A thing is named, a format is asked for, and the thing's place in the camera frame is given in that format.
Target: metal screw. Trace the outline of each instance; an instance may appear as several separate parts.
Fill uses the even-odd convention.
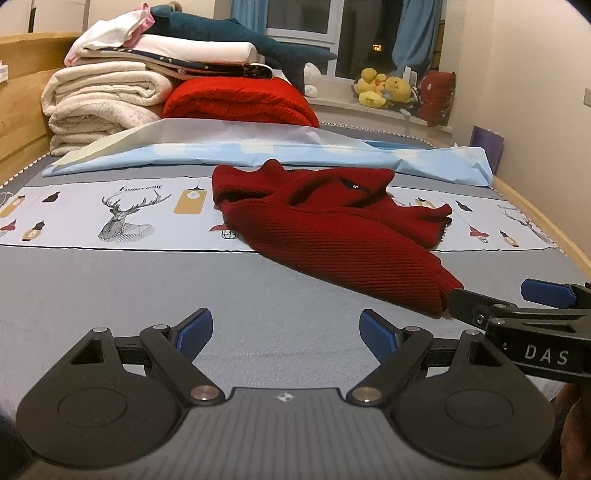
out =
[[[210,401],[218,398],[220,391],[212,385],[198,385],[191,389],[191,396],[195,400]]]
[[[374,387],[358,387],[353,390],[353,398],[357,401],[371,402],[378,400],[382,393]]]

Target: purple folder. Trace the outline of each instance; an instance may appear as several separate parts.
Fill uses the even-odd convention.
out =
[[[492,130],[477,127],[474,125],[472,129],[472,137],[470,139],[471,147],[482,147],[486,153],[488,164],[491,166],[493,173],[499,166],[501,155],[503,154],[503,142],[505,139],[494,133]]]

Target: stuffed toy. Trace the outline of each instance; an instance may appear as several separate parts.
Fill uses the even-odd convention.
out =
[[[431,70],[421,82],[421,100],[417,116],[427,125],[447,125],[456,91],[456,74]]]
[[[306,63],[306,66],[304,67],[304,94],[307,97],[318,97],[318,88],[316,88],[316,84],[318,80],[320,80],[321,76],[322,74],[316,65],[310,62]]]
[[[181,11],[179,4],[158,5],[150,9],[154,25],[145,33],[199,41],[247,41],[258,53],[274,59],[301,93],[304,93],[304,66],[307,62],[334,60],[329,50],[309,45],[284,44],[246,28],[235,18],[214,20]]]
[[[370,108],[387,108],[410,116],[420,104],[416,90],[406,80],[388,77],[372,68],[363,69],[353,89],[359,95],[359,103]]]
[[[386,99],[379,93],[369,90],[359,94],[359,103],[370,108],[382,108],[386,105]]]

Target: light blue blanket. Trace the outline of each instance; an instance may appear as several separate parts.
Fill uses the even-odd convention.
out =
[[[142,138],[151,138],[150,133],[153,135],[156,131],[154,125],[162,122],[168,123],[163,124],[166,128],[157,130],[158,138],[155,141],[140,139],[133,142],[137,146],[120,148],[115,144],[114,147],[104,149],[109,154],[95,153],[89,155],[88,159],[52,165],[43,175],[143,165],[213,164],[259,167],[269,158],[276,158],[289,166],[390,168],[399,173],[464,185],[484,187],[492,184],[491,168],[481,148],[390,150],[383,142],[379,147],[374,147],[368,142],[311,127],[198,119],[161,120],[147,126],[152,132],[144,131]],[[194,127],[187,130],[190,133],[179,133],[179,128],[186,129],[188,125]],[[209,131],[209,134],[204,133],[203,129]],[[137,137],[140,132],[131,134],[128,139],[133,135]]]

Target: white folded towel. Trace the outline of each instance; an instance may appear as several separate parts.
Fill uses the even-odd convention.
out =
[[[144,63],[108,61],[55,72],[41,94],[41,108],[50,116],[60,102],[79,95],[151,106],[165,102],[172,91],[171,80],[148,70]]]
[[[49,119],[49,128],[55,133],[50,140],[50,152],[56,157],[107,135],[160,119],[147,108],[121,100],[80,98],[60,102]]]
[[[244,41],[197,41],[161,35],[140,35],[134,50],[195,63],[248,65],[261,63],[252,43]]]

